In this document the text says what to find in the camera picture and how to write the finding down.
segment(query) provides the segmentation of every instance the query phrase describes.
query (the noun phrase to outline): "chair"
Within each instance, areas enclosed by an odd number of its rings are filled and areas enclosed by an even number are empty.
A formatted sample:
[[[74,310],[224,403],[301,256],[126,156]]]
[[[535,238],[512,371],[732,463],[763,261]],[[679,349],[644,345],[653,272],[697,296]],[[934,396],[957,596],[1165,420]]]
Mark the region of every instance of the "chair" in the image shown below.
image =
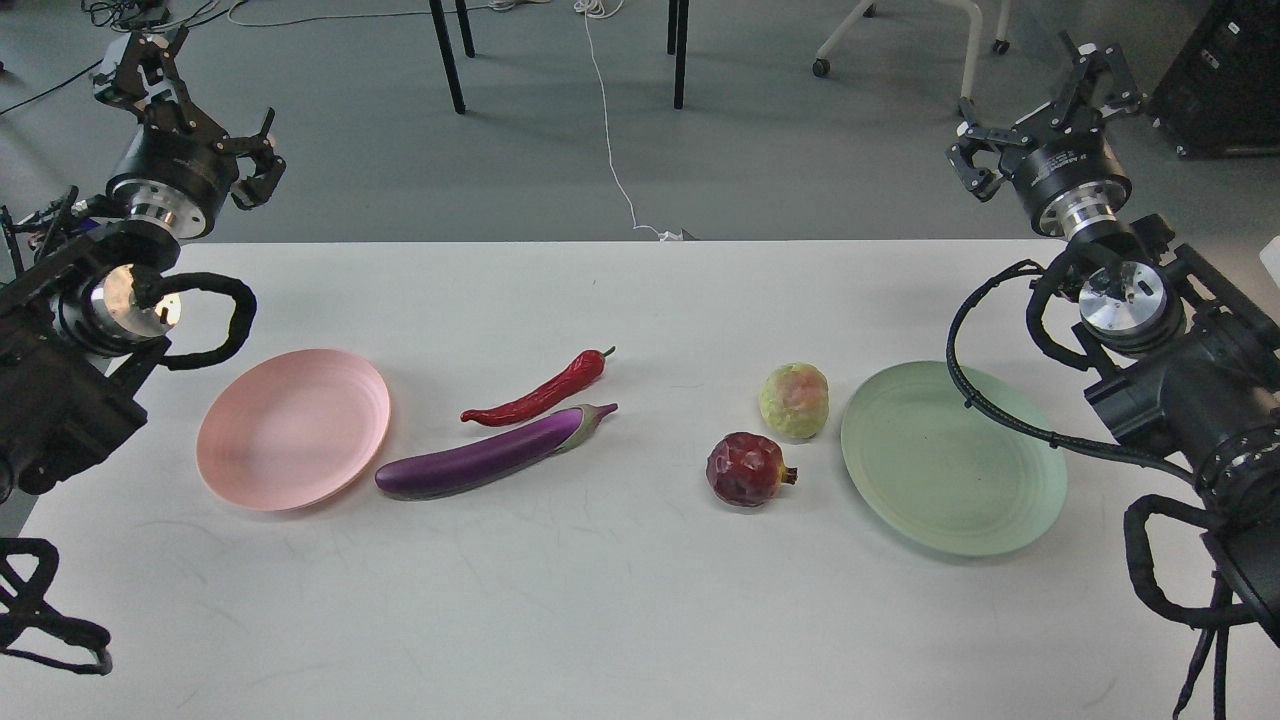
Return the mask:
[[[978,8],[977,3],[972,0],[938,0],[952,8],[959,8],[969,14],[969,44],[965,49],[964,58],[964,76],[960,79],[960,97],[964,100],[973,100],[973,76],[978,65],[978,45],[979,37],[982,35],[982,9]],[[1009,10],[1012,0],[1000,0],[1000,20],[996,24],[996,42],[992,44],[991,50],[997,55],[1004,55],[1009,51]],[[854,8],[851,13],[840,23],[836,32],[831,33],[831,37],[822,44],[818,49],[817,59],[813,61],[813,74],[818,77],[827,77],[831,72],[831,60],[828,56],[831,51],[840,44],[840,41],[849,33],[859,19],[867,17],[874,17],[876,14],[876,0],[860,0],[858,6]]]

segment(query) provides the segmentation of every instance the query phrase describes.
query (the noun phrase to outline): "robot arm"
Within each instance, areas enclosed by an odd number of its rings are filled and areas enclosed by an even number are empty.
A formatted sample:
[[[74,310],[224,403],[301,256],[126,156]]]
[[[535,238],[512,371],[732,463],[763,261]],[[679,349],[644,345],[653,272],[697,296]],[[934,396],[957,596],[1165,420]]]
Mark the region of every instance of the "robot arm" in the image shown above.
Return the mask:
[[[195,369],[227,360],[244,343],[256,301],[236,278],[214,273],[164,275],[180,241],[209,234],[227,197],[248,210],[265,204],[284,173],[268,135],[233,138],[197,108],[174,56],[187,28],[120,37],[93,74],[95,96],[132,113],[138,132],[102,195],[77,201],[77,188],[14,223],[0,208],[0,229],[15,279],[0,286],[0,503],[14,488],[49,492],[102,462],[146,420],[133,398],[156,366]],[[252,164],[242,178],[238,160]],[[19,236],[35,263],[24,268]],[[180,318],[179,293],[232,297],[227,341],[218,348],[168,355],[166,333]],[[122,359],[109,374],[113,359]],[[28,555],[37,571],[23,580],[10,556]],[[0,538],[0,653],[77,673],[110,670],[102,628],[65,618],[44,601],[58,553],[47,541]],[[28,629],[91,651],[69,664],[12,650]]]
[[[1219,667],[1225,666],[1229,626],[1257,623],[1280,646],[1280,327],[1190,246],[1170,252],[1174,233],[1162,218],[1129,224],[1116,217],[1132,183],[1102,129],[1114,117],[1139,111],[1143,99],[1119,46],[1076,49],[1069,40],[1068,46],[1073,68],[1053,101],[1009,131],[980,127],[965,108],[959,140],[947,151],[975,197],[989,200],[1007,181],[1032,228],[1066,241],[1047,268],[1024,261],[970,296],[952,323],[947,360],[966,401],[997,421],[1055,446],[1160,468],[1192,484],[1203,509],[1147,496],[1124,523],[1138,597],[1161,616],[1203,630],[1184,688],[1189,697],[1215,635]],[[1106,81],[1110,91],[1098,101]],[[996,168],[977,167],[979,152],[995,154]],[[1084,396],[1117,445],[1020,424],[964,378],[955,360],[960,323],[991,287],[1023,275],[1037,275],[1027,307],[1032,340],[1046,356],[1098,374]],[[1044,329],[1053,297],[1078,305],[1073,334],[1080,351]],[[1175,454],[1190,471],[1165,460]],[[1208,607],[1175,605],[1160,589],[1146,530],[1152,515],[1203,530],[1217,565]],[[1233,596],[1242,602],[1231,605]]]

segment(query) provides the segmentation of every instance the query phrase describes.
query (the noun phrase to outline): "plate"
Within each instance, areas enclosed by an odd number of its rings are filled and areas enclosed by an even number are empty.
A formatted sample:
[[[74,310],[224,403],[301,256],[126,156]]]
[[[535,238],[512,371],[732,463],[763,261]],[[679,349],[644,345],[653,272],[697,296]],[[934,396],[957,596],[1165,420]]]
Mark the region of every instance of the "plate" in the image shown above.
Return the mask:
[[[293,510],[355,480],[390,421],[387,383],[342,350],[266,360],[214,401],[196,462],[218,497],[251,510]]]
[[[1012,387],[969,368],[965,375],[996,405],[1047,427]],[[884,521],[954,555],[1025,547],[1066,501],[1062,452],[966,409],[943,363],[870,377],[849,401],[840,445],[854,486]]]

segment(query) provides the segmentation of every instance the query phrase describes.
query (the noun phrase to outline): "green fruit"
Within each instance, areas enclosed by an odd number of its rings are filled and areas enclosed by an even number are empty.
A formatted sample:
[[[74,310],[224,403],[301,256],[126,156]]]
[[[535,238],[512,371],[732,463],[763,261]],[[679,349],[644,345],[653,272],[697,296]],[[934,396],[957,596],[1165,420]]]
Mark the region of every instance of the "green fruit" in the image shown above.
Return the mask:
[[[795,439],[822,432],[828,410],[827,377],[808,363],[788,363],[773,370],[760,388],[764,421]]]

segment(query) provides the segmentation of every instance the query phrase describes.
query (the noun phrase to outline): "red chili pepper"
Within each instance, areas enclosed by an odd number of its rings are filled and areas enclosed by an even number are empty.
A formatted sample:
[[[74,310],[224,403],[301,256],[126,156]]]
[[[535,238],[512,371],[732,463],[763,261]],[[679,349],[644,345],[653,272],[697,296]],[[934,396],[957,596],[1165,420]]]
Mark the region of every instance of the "red chili pepper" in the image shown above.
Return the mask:
[[[568,368],[520,400],[512,400],[489,410],[467,410],[462,413],[461,419],[463,423],[475,420],[481,425],[497,428],[535,418],[600,377],[600,373],[604,372],[604,359],[611,352],[613,352],[612,347],[604,352],[584,350],[568,364]]]

